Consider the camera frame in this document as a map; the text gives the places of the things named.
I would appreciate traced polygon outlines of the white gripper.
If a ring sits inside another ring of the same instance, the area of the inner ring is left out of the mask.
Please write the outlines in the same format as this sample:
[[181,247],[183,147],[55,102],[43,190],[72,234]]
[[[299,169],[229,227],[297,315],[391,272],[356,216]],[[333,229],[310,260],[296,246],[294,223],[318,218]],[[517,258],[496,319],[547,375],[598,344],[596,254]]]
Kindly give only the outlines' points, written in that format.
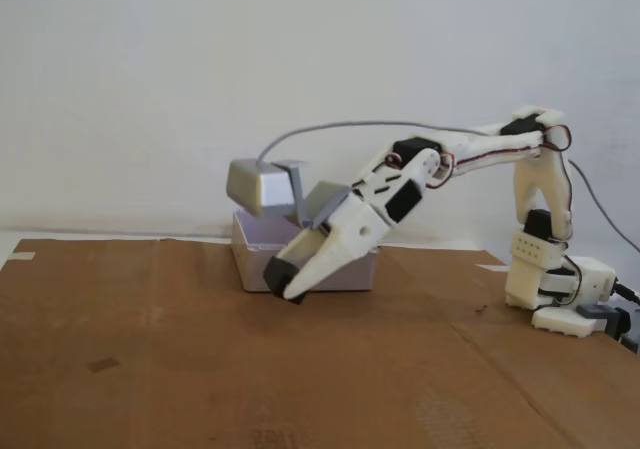
[[285,299],[295,300],[349,262],[365,256],[389,231],[387,222],[359,197],[347,197],[322,229],[303,229],[275,256],[273,265],[300,267],[285,287]]

